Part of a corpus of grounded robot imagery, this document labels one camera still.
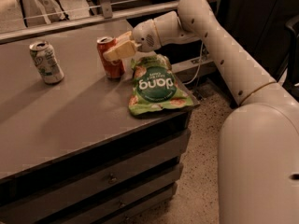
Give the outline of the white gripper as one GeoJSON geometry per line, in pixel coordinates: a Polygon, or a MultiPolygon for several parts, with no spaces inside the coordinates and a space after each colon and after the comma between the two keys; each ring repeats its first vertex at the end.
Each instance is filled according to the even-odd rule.
{"type": "Polygon", "coordinates": [[[116,46],[103,53],[105,60],[114,62],[133,57],[138,50],[141,52],[150,52],[162,46],[154,20],[139,23],[133,29],[133,34],[131,31],[128,31],[118,36],[117,43],[116,46]]]}

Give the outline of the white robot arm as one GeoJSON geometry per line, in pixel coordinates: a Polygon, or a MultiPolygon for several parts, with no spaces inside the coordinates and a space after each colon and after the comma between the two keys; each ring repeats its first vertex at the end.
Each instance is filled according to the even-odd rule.
{"type": "Polygon", "coordinates": [[[220,134],[220,224],[299,224],[299,103],[221,27],[207,0],[180,0],[104,56],[116,61],[196,38],[238,105],[220,134]]]}

